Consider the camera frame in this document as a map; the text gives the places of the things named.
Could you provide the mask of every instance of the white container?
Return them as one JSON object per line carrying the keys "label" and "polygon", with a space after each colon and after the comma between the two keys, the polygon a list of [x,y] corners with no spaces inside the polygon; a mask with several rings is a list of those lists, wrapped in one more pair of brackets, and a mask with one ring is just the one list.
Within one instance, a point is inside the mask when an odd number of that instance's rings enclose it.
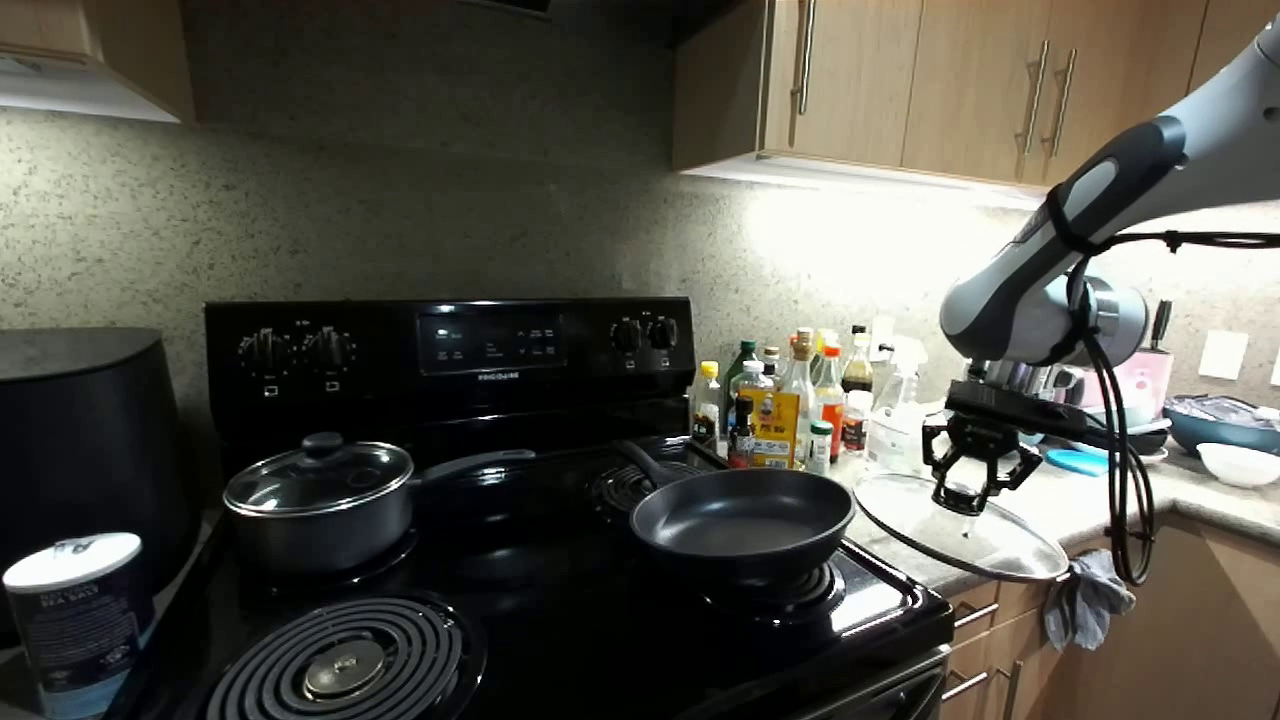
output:
{"label": "white container", "polygon": [[54,538],[2,570],[48,720],[105,716],[153,626],[135,530]]}

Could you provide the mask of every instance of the countertop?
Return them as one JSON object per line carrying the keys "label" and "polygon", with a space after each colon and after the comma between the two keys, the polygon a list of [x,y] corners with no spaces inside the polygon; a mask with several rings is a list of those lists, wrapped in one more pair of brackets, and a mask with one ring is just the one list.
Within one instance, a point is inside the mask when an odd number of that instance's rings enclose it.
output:
{"label": "countertop", "polygon": [[[867,476],[867,464],[836,464],[830,476],[855,493],[855,484]],[[1178,510],[1216,529],[1233,529],[1240,537],[1280,543],[1280,484],[1270,489],[1233,489],[1212,480],[1196,455],[1166,448],[1158,464],[1146,464],[1153,496],[1158,514]],[[1080,550],[1089,543],[1104,548],[1104,522],[1107,522],[1107,480],[1063,472],[1052,464],[1039,464],[1016,493],[997,496],[990,505],[1016,510],[1036,530],[1059,538],[1069,550]],[[938,563],[886,530],[881,530],[867,514],[855,514],[849,522],[849,538],[870,548],[900,570],[923,579],[937,592],[965,592],[979,585],[984,575]]]}

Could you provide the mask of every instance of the kitchen cabinet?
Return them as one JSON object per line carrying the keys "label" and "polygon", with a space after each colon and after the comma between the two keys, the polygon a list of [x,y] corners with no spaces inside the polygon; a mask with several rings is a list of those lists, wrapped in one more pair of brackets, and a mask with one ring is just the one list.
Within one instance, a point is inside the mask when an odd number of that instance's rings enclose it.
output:
{"label": "kitchen cabinet", "polygon": [[676,167],[895,167],[917,12],[918,0],[733,5],[676,48]]}
{"label": "kitchen cabinet", "polygon": [[0,0],[0,103],[186,120],[175,0]]}
{"label": "kitchen cabinet", "polygon": [[1208,0],[1190,85],[1219,73],[1240,48],[1274,21],[1274,0]]}
{"label": "kitchen cabinet", "polygon": [[902,165],[1057,182],[1186,92],[1204,0],[923,0]]}
{"label": "kitchen cabinet", "polygon": [[1052,671],[1044,716],[1266,720],[1274,700],[1280,548],[1175,514],[1107,644]]}
{"label": "kitchen cabinet", "polygon": [[1036,716],[1059,650],[1039,636],[1047,585],[979,585],[951,599],[957,650],[942,720]]}

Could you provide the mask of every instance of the wall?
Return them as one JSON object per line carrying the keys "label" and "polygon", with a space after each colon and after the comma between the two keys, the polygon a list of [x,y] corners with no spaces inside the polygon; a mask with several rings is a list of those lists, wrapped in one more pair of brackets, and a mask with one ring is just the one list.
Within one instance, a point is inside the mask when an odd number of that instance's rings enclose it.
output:
{"label": "wall", "polygon": [[[938,292],[1021,224],[972,194],[804,193],[667,170],[671,5],[186,0],[186,128],[0,110],[0,323],[153,323],[209,442],[198,305],[683,292],[704,356],[895,317],[928,395],[961,370]],[[1280,255],[1115,258],[1198,326],[1280,349]]]}

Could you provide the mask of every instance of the frying pan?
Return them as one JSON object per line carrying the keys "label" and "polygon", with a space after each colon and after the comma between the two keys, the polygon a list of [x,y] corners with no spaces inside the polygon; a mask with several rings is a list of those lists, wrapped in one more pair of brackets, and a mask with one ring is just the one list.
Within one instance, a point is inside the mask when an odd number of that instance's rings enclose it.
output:
{"label": "frying pan", "polygon": [[825,476],[722,468],[667,476],[625,442],[655,489],[632,508],[632,537],[664,563],[722,579],[801,575],[820,567],[851,522],[851,496]]}

